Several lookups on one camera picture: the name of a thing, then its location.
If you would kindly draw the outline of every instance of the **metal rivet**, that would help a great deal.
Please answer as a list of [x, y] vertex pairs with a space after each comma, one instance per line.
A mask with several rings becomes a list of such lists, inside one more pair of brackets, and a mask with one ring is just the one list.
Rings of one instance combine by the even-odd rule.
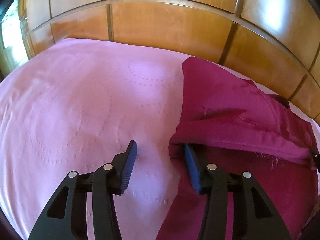
[[214, 171], [214, 170], [217, 169], [217, 165], [215, 165], [215, 164], [213, 164], [213, 163], [208, 164], [207, 167], [208, 167], [208, 169], [211, 170], [211, 171]]
[[103, 169], [106, 171], [110, 171], [113, 168], [112, 164], [107, 163], [103, 166]]
[[250, 172], [245, 171], [245, 172], [243, 173], [243, 176], [244, 176], [245, 178], [247, 178], [247, 179], [250, 179], [252, 175], [251, 175]]
[[71, 171], [68, 174], [68, 177], [71, 178], [71, 179], [74, 178], [75, 176], [77, 176], [77, 173], [75, 171]]

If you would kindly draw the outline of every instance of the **mattress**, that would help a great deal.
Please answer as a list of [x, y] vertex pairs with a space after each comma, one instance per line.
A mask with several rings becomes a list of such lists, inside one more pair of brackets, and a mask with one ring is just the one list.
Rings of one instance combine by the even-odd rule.
[[[179, 175], [168, 142], [179, 123], [181, 64], [188, 57], [65, 39], [0, 84], [0, 207], [23, 239], [69, 171], [95, 171], [124, 152], [131, 139], [138, 155], [128, 189], [115, 196], [119, 227], [124, 240], [156, 239], [177, 194]], [[319, 145], [319, 126], [290, 108], [312, 124]], [[87, 228], [94, 239], [90, 203], [89, 194]]]

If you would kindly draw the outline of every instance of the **dark pink cloth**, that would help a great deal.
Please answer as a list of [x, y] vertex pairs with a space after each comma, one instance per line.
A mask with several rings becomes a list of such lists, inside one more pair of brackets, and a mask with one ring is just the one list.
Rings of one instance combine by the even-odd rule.
[[[250, 171], [267, 192], [296, 239], [317, 198], [317, 174], [309, 149], [317, 151], [311, 124], [269, 96], [214, 63], [196, 57], [183, 64], [180, 124], [169, 144], [181, 174], [178, 194], [157, 240], [197, 239], [206, 196], [191, 186], [183, 143], [200, 144], [207, 159], [225, 171]], [[232, 199], [228, 201], [229, 210]], [[226, 239], [232, 236], [232, 212]]]

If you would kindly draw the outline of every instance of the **circular pattern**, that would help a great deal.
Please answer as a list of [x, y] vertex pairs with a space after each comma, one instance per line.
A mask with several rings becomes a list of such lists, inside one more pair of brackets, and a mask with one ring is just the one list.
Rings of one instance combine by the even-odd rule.
[[245, 172], [243, 173], [243, 176], [244, 176], [245, 178], [247, 178], [247, 179], [250, 179], [252, 175], [251, 175], [250, 172], [245, 171]]
[[154, 65], [152, 63], [152, 68], [150, 68], [151, 63], [149, 63], [147, 60], [145, 61], [145, 65], [143, 66], [135, 66], [134, 63], [129, 64], [128, 66], [128, 73], [129, 75], [125, 80], [128, 80], [129, 82], [137, 81], [139, 85], [143, 86], [149, 86], [152, 87], [153, 85], [155, 87], [161, 86], [161, 87], [167, 87], [169, 84], [172, 84], [172, 82], [177, 82], [176, 77], [164, 77], [163, 68], [161, 66]]
[[217, 165], [215, 165], [215, 164], [213, 164], [213, 163], [208, 164], [207, 167], [208, 167], [208, 169], [211, 170], [211, 171], [214, 171], [214, 170], [217, 169]]
[[113, 168], [112, 164], [107, 163], [103, 166], [103, 169], [106, 171], [110, 171]]
[[69, 172], [69, 174], [68, 174], [68, 177], [69, 178], [74, 178], [74, 177], [76, 177], [77, 176], [77, 172], [76, 171], [71, 171], [71, 172]]
[[45, 153], [46, 157], [62, 151], [81, 127], [83, 108], [83, 102], [72, 93], [42, 94], [29, 119], [29, 138], [34, 151]]

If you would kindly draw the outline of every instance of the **magenta fabric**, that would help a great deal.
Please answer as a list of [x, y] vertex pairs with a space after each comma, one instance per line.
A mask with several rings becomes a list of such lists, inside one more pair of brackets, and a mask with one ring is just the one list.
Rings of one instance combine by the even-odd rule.
[[[197, 239], [206, 196], [191, 186], [183, 143], [204, 145], [208, 160], [225, 171], [250, 171], [267, 192], [296, 239], [317, 198], [317, 174], [309, 149], [317, 151], [311, 124], [300, 119], [285, 99], [269, 96], [253, 82], [195, 57], [182, 64], [180, 123], [169, 144], [181, 177], [178, 194], [157, 240]], [[232, 199], [226, 239], [232, 236]]]

